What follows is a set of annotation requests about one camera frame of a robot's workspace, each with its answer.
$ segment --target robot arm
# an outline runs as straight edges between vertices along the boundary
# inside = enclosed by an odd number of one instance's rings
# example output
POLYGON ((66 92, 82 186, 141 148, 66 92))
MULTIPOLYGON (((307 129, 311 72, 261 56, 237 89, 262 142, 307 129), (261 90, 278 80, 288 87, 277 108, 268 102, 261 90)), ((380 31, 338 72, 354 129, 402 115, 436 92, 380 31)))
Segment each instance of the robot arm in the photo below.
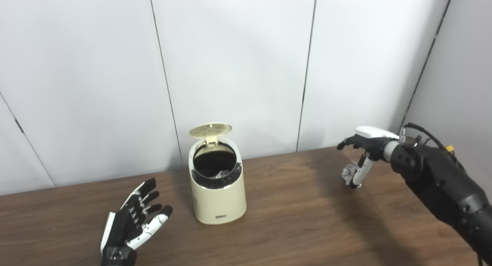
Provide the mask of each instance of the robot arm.
MULTIPOLYGON (((383 138, 362 137, 357 141, 350 138, 349 142, 362 148, 371 146, 373 153, 376 150, 376 154, 404 178, 406 185, 429 211, 455 229, 480 259, 492 266, 492 207, 483 189, 466 174, 454 151, 449 151, 428 131, 412 123, 404 126, 399 142, 390 138, 385 141, 383 138), (437 147, 403 143, 406 128, 427 134, 437 147)), ((357 171, 352 172, 355 183, 357 171)))
POLYGON ((133 266, 137 259, 136 249, 149 240, 166 222, 173 208, 161 204, 147 206, 159 196, 152 178, 138 186, 126 199, 120 211, 110 212, 102 241, 101 266, 133 266), (158 212, 144 224, 147 216, 158 212))

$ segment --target robotic hand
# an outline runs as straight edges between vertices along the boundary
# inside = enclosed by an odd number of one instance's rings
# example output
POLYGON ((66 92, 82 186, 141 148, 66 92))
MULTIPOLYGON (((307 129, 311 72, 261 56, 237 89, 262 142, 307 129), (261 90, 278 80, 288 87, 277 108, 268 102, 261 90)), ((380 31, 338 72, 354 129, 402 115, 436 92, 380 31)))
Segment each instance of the robotic hand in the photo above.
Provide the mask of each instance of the robotic hand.
POLYGON ((479 262, 492 266, 492 207, 485 191, 467 174, 451 146, 445 147, 421 126, 405 125, 400 136, 382 129, 359 126, 356 134, 346 138, 337 149, 346 145, 363 148, 358 165, 343 169, 342 178, 351 188, 360 187, 372 162, 379 159, 391 164, 406 185, 440 221, 451 226, 477 253, 479 262), (406 144, 407 128, 416 129, 429 138, 421 145, 406 144), (426 143, 432 140, 437 147, 426 143))
POLYGON ((173 208, 161 204, 146 207, 159 196, 154 178, 143 182, 128 196, 120 211, 110 212, 101 241, 101 266, 134 266, 136 249, 166 222, 173 208), (158 212, 146 224, 146 217, 158 212))
POLYGON ((350 188, 362 186, 362 180, 367 175, 374 161, 383 159, 390 161, 392 148, 398 145, 399 137, 390 131, 385 131, 373 126, 359 126, 355 130, 355 135, 345 138, 338 146, 337 150, 342 150, 346 145, 354 145, 354 149, 365 150, 359 163, 347 165, 342 171, 342 178, 350 188))

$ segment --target robotic finger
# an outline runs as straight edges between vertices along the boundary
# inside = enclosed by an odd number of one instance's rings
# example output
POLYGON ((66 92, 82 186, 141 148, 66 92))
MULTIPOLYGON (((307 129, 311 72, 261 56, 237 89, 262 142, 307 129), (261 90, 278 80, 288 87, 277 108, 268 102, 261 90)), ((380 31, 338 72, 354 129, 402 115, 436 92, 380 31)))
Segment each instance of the robotic finger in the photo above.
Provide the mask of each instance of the robotic finger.
POLYGON ((362 180, 367 173, 371 170, 373 161, 369 159, 369 154, 365 152, 362 154, 359 163, 353 162, 345 166, 342 170, 341 176, 345 180, 345 184, 352 189, 362 186, 362 180))
POLYGON ((142 203, 144 204, 144 206, 146 206, 152 200, 155 200, 158 196, 159 196, 159 191, 154 191, 154 192, 148 194, 147 196, 145 196, 144 198, 142 198, 142 203))
POLYGON ((162 225, 169 219, 169 216, 173 213, 173 208, 169 205, 165 206, 160 212, 155 215, 151 221, 142 225, 141 233, 137 237, 128 241, 128 247, 136 250, 143 243, 147 242, 162 225))
POLYGON ((161 204, 154 204, 154 205, 151 205, 151 206, 148 206, 148 207, 144 208, 143 213, 145 215, 149 215, 149 214, 152 214, 154 212, 158 212, 161 209, 162 209, 162 205, 161 204))
POLYGON ((145 199, 147 198, 149 192, 151 192, 152 190, 155 189, 155 187, 157 187, 157 183, 155 181, 155 178, 151 178, 149 180, 146 180, 144 182, 142 182, 142 184, 140 184, 137 188, 135 188, 135 190, 133 190, 130 195, 128 196, 128 198, 126 198, 126 201, 123 203, 123 205, 121 206, 121 209, 123 209, 123 207, 128 203, 128 201, 130 200, 130 198, 132 196, 138 196, 140 201, 142 201, 142 199, 145 199))

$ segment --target cable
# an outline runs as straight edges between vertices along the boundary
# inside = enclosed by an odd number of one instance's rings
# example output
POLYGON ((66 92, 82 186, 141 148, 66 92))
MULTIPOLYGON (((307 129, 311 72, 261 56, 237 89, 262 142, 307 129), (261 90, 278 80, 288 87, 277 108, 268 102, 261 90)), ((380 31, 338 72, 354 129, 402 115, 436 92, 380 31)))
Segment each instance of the cable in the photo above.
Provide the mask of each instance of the cable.
POLYGON ((422 128, 421 126, 414 124, 414 123, 408 123, 404 126, 404 128, 411 128, 411 129, 415 129, 417 131, 421 131, 422 133, 425 133, 429 138, 432 139, 432 141, 435 142, 435 144, 439 147, 439 149, 447 152, 446 147, 444 147, 444 145, 441 143, 441 141, 437 140, 437 138, 435 138, 435 136, 433 136, 432 133, 428 132, 426 129, 422 128))
POLYGON ((427 144, 427 142, 431 141, 432 138, 427 138, 425 141, 424 141, 424 146, 427 144))
POLYGON ((439 141, 435 136, 432 135, 432 133, 428 132, 426 129, 424 129, 423 127, 417 125, 417 124, 414 124, 414 123, 407 123, 405 126, 403 126, 404 128, 411 128, 411 129, 415 129, 417 131, 420 131, 422 133, 425 133, 425 135, 427 135, 429 138, 427 138, 427 140, 424 142, 424 145, 429 142, 429 140, 432 140, 434 141, 434 143, 437 145, 437 147, 439 147, 439 149, 441 149, 443 152, 445 152, 446 154, 449 154, 449 156, 451 157, 451 159, 454 161, 454 163, 456 163, 456 165, 461 168, 461 170, 463 170, 465 173, 466 173, 466 169, 464 168, 464 166, 460 163, 460 161, 458 160, 458 158, 456 157, 455 155, 455 152, 452 151, 452 152, 448 152, 448 150, 446 150, 446 147, 444 147, 444 145, 441 143, 441 141, 439 141))

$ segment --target table surface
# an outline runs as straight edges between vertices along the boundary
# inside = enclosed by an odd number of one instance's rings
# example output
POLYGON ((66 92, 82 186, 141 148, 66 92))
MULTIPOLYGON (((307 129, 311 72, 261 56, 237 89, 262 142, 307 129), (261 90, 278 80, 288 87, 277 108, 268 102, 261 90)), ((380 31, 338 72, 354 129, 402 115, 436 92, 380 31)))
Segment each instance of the table surface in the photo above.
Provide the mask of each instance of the table surface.
POLYGON ((109 211, 155 177, 174 213, 138 249, 138 266, 470 265, 474 252, 438 222, 389 164, 352 190, 341 169, 361 150, 325 148, 244 161, 248 209, 217 226, 193 214, 188 171, 0 196, 2 265, 100 264, 109 211))

